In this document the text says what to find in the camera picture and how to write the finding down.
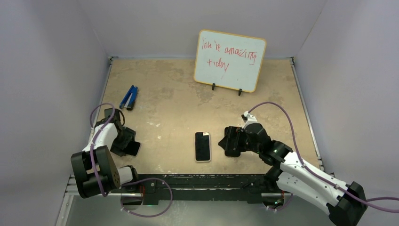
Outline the silver phone black screen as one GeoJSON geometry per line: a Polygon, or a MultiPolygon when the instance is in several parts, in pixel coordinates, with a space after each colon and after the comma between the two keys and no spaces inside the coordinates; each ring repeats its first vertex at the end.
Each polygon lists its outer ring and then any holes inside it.
{"type": "Polygon", "coordinates": [[[141,143],[136,141],[131,141],[125,148],[125,153],[132,156],[137,156],[140,149],[141,143]]]}

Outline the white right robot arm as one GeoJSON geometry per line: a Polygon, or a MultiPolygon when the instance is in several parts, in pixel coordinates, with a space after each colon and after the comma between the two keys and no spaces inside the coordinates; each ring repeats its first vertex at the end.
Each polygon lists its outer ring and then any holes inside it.
{"type": "Polygon", "coordinates": [[[218,144],[228,157],[239,157],[245,151],[258,154],[271,166],[264,179],[267,190],[280,189],[306,200],[326,213],[336,226],[356,226],[367,210],[360,184],[348,184],[300,160],[297,152],[271,139],[259,123],[226,127],[218,144]]]}

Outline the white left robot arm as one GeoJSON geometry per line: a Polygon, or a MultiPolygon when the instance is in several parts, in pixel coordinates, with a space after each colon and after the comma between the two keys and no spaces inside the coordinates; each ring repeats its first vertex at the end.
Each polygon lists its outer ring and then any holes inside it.
{"type": "Polygon", "coordinates": [[[124,125],[124,114],[108,108],[104,118],[95,123],[94,133],[82,151],[71,156],[72,170],[78,193],[82,198],[107,196],[121,186],[128,192],[140,188],[138,173],[132,165],[118,168],[112,154],[136,156],[141,144],[136,132],[124,125]]]}

